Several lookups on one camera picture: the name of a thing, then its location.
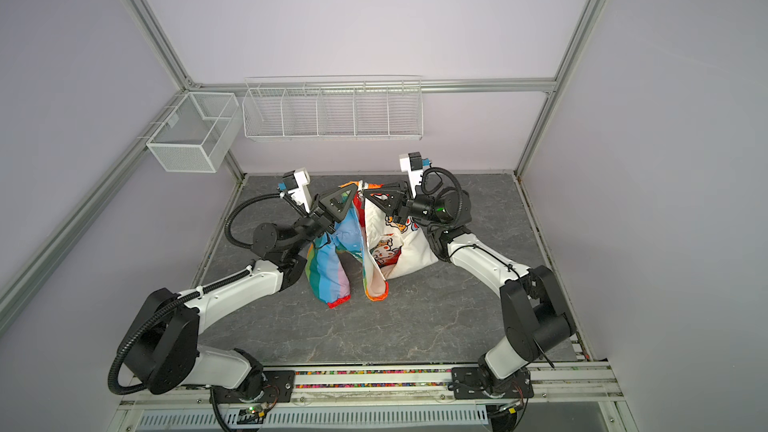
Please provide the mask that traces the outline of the colourful red white kids jacket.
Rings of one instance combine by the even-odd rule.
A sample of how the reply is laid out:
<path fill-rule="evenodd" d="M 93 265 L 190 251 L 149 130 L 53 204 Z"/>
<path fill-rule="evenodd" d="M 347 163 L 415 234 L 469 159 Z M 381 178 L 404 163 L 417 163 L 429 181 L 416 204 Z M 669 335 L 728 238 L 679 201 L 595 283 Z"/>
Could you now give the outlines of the colourful red white kids jacket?
<path fill-rule="evenodd" d="M 376 184 L 356 183 L 360 189 L 344 220 L 331 234 L 324 234 L 308 249 L 305 274 L 315 297 L 330 308 L 351 295 L 350 260 L 358 265 L 363 290 L 371 301 L 389 293 L 390 279 L 418 272 L 438 262 L 426 234 L 412 219 L 397 223 L 363 197 Z"/>

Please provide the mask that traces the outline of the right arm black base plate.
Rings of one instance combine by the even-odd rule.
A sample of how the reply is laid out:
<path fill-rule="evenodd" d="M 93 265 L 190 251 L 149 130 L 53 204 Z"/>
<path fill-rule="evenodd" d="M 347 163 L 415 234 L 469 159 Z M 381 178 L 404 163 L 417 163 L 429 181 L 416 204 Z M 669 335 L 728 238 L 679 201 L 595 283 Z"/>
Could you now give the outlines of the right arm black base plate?
<path fill-rule="evenodd" d="M 534 396 L 532 379 L 526 368 L 499 379 L 479 365 L 453 367 L 447 388 L 459 400 L 529 399 Z"/>

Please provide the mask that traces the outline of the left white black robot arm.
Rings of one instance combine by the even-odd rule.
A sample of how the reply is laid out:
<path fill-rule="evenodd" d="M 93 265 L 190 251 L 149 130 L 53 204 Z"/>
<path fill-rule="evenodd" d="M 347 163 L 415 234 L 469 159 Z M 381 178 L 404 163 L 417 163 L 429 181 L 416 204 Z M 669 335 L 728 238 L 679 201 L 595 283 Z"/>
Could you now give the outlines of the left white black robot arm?
<path fill-rule="evenodd" d="M 241 349 L 204 346 L 199 336 L 231 313 L 294 285 L 307 264 L 303 250 L 335 231 L 357 191 L 351 183 L 315 196 L 307 208 L 295 204 L 299 217 L 293 224 L 261 223 L 249 243 L 229 236 L 231 244 L 255 256 L 238 272 L 182 292 L 152 292 L 117 347 L 107 373 L 109 391 L 160 395 L 195 386 L 229 390 L 244 402 L 261 398 L 267 386 L 263 365 Z"/>

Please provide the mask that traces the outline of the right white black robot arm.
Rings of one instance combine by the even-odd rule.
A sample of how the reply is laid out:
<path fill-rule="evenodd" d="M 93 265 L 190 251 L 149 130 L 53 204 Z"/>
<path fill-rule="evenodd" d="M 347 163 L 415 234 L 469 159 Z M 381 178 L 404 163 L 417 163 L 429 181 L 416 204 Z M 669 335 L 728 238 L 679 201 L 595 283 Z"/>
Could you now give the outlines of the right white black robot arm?
<path fill-rule="evenodd" d="M 554 272 L 503 256 L 470 232 L 469 194 L 450 187 L 413 196 L 408 186 L 367 189 L 363 197 L 397 224 L 410 220 L 438 259 L 464 269 L 500 299 L 504 337 L 478 361 L 482 388 L 499 388 L 528 364 L 577 332 Z"/>

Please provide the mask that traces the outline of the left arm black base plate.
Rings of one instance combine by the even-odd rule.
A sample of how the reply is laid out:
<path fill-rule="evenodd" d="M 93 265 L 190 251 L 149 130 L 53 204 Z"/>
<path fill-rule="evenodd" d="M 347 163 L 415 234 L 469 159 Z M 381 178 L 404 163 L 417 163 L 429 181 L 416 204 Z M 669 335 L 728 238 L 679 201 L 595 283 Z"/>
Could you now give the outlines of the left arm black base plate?
<path fill-rule="evenodd" d="M 266 370 L 256 386 L 245 384 L 237 389 L 214 387 L 213 394 L 219 404 L 288 403 L 294 390 L 295 379 L 294 370 Z"/>

